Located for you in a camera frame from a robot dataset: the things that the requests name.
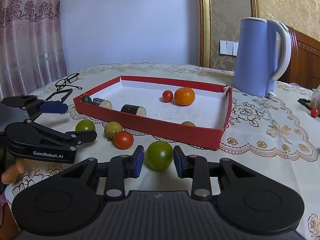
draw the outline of yellow fruit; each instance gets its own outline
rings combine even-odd
[[[195,126],[194,123],[189,122],[189,121],[185,121],[185,122],[183,122],[182,124],[183,124],[183,125],[188,125],[188,126]]]
[[[120,131],[122,131],[122,126],[117,122],[109,122],[104,128],[104,134],[111,140],[113,140],[116,133]]]

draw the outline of lace tablecloth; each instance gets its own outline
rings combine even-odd
[[[320,119],[312,118],[310,111],[299,104],[299,98],[310,99],[312,91],[277,82],[276,97],[262,98],[234,90],[231,118],[219,151],[177,143],[143,132],[125,128],[134,135],[134,145],[128,150],[116,149],[104,138],[105,122],[76,112],[73,98],[119,75],[153,76],[185,79],[216,84],[232,85],[233,72],[174,64],[115,64],[99,65],[80,71],[74,90],[66,103],[66,114],[42,114],[36,121],[61,132],[73,130],[83,119],[96,124],[97,140],[78,147],[77,162],[94,156],[99,162],[109,161],[113,156],[132,154],[137,145],[145,148],[155,140],[180,145],[186,155],[202,155],[211,162],[229,157],[257,172],[268,176],[297,191],[305,202],[305,213],[298,232],[306,239],[320,239],[320,163],[318,151]],[[44,99],[55,91],[54,83],[33,94]],[[69,165],[29,161],[26,173],[6,188],[5,196],[11,206],[14,197],[26,187],[52,176]],[[143,166],[138,179],[125,180],[129,190],[191,190],[191,179],[179,179],[174,164],[165,172],[154,172]],[[216,179],[212,179],[212,193],[220,192]]]

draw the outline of kettle handle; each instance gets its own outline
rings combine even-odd
[[[273,80],[278,80],[284,72],[287,70],[291,58],[291,37],[289,34],[289,29],[283,23],[278,22],[276,20],[268,20],[268,22],[273,23],[276,28],[279,30],[279,35],[281,37],[282,43],[282,54],[280,63],[278,65],[277,70],[272,76]]]

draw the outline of pink floral curtain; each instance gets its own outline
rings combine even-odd
[[[0,0],[0,100],[67,75],[60,0]]]

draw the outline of blue electric kettle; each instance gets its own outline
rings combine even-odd
[[[276,33],[282,44],[279,65]],[[275,81],[286,71],[290,58],[291,38],[287,26],[276,20],[243,18],[233,85],[251,95],[275,96]]]

